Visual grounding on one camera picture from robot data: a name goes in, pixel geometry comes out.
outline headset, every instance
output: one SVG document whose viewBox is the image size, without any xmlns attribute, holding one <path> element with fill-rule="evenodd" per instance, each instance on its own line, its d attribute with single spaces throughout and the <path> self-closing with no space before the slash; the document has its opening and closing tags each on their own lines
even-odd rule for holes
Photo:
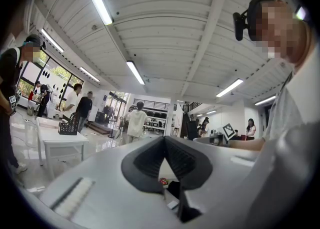
<svg viewBox="0 0 320 229">
<path fill-rule="evenodd" d="M 252 41 L 257 40 L 256 36 L 256 19 L 257 13 L 261 11 L 261 2 L 274 0 L 252 0 L 249 3 L 249 8 L 242 14 L 233 13 L 234 34 L 237 41 L 242 41 L 244 29 L 248 29 L 249 37 Z"/>
</svg>

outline jeans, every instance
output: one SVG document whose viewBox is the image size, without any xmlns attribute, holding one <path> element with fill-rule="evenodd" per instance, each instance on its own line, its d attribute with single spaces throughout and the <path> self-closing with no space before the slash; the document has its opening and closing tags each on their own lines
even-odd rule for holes
<svg viewBox="0 0 320 229">
<path fill-rule="evenodd" d="M 136 137 L 136 136 L 133 136 L 133 135 L 128 135 L 128 144 L 129 143 L 132 143 L 132 142 L 135 142 L 135 141 L 138 141 L 140 137 Z"/>
<path fill-rule="evenodd" d="M 2 161 L 9 161 L 15 168 L 19 167 L 17 158 L 15 157 L 12 148 L 11 134 L 10 134 L 10 116 L 0 111 L 0 136 L 1 136 L 1 154 Z"/>
<path fill-rule="evenodd" d="M 44 112 L 47 107 L 47 103 L 49 102 L 49 99 L 45 99 L 43 102 L 44 103 L 40 104 L 40 106 L 39 106 L 38 117 L 42 117 L 44 115 Z"/>
<path fill-rule="evenodd" d="M 81 133 L 85 123 L 86 123 L 86 119 L 87 117 L 80 117 L 80 120 L 79 120 L 79 126 L 78 126 L 78 132 Z"/>
</svg>

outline table leg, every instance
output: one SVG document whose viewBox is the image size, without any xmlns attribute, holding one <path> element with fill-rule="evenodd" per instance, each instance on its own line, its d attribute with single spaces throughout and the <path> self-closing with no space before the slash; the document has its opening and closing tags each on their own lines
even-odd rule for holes
<svg viewBox="0 0 320 229">
<path fill-rule="evenodd" d="M 81 146 L 81 161 L 83 162 L 84 161 L 84 150 L 85 150 L 85 144 L 83 144 Z"/>
<path fill-rule="evenodd" d="M 42 166 L 44 164 L 44 162 L 42 161 L 42 155 L 41 155 L 41 141 L 38 137 L 38 154 L 39 154 L 39 163 L 40 166 Z"/>
<path fill-rule="evenodd" d="M 49 172 L 49 177 L 51 180 L 55 179 L 55 174 L 54 174 L 54 169 L 52 167 L 52 161 L 51 161 L 51 155 L 50 155 L 50 147 L 45 144 L 44 145 L 44 149 L 45 149 L 45 159 L 46 159 L 46 166 L 47 166 L 47 170 Z"/>
</svg>

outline white table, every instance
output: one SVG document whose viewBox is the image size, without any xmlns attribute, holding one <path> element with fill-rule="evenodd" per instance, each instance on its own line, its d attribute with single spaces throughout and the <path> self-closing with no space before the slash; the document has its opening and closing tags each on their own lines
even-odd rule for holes
<svg viewBox="0 0 320 229">
<path fill-rule="evenodd" d="M 43 143 L 47 169 L 51 179 L 55 178 L 52 159 L 61 159 L 81 154 L 81 161 L 83 161 L 85 143 L 89 142 L 79 132 L 77 132 L 77 135 L 60 135 L 58 133 L 58 126 L 59 121 L 41 117 L 36 119 L 39 162 L 40 166 L 42 166 L 41 143 Z"/>
</svg>

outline white ceiling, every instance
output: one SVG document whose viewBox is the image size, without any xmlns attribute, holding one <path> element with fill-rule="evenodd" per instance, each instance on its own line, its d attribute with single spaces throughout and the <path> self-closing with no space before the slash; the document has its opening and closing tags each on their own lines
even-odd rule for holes
<svg viewBox="0 0 320 229">
<path fill-rule="evenodd" d="M 236 41 L 232 14 L 249 2 L 105 0 L 114 23 L 104 26 L 91 0 L 34 0 L 27 24 L 47 30 L 66 61 L 86 68 L 103 88 L 208 104 L 255 102 L 277 91 L 290 67 L 269 59 L 247 33 Z M 126 60 L 135 62 L 145 87 Z M 245 82 L 234 95 L 216 99 L 237 78 Z"/>
</svg>

